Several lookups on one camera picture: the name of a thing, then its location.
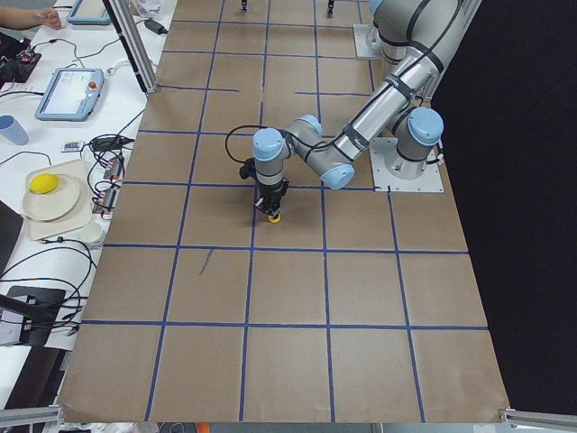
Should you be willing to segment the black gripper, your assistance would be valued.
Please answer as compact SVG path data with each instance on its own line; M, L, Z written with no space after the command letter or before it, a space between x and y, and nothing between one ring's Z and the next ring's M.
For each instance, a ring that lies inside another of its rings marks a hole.
M280 218L280 204L288 190L289 182L286 179L274 185L259 182L258 187L260 196L254 202L254 207L263 215L269 215L269 218Z

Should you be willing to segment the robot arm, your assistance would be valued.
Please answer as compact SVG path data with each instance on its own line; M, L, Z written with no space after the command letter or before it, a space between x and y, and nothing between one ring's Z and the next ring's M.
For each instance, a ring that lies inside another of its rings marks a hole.
M370 142L408 111L412 96L441 74L456 53L464 33L460 1L372 1L372 24L393 70L367 103L330 142L312 115L284 128L262 127L252 137L252 166L241 170L259 188L254 206L274 220L289 182L284 161L298 155L330 189L341 189L354 175L354 161Z

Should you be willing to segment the person's hand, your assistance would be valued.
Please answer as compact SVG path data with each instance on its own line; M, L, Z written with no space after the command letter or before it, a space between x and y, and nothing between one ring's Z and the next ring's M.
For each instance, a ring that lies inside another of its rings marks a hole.
M54 8L35 10L33 17L36 19L38 25L43 25L53 30L60 30L62 28L59 13Z

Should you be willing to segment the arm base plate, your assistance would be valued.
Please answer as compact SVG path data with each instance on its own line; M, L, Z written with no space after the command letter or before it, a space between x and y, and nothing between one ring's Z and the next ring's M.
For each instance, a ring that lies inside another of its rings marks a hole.
M381 192L443 193L440 168L431 150L423 161L405 160L397 149L397 138L377 137L369 154L374 189Z
M356 57L360 60L382 60L383 42L373 24L355 24L353 38Z

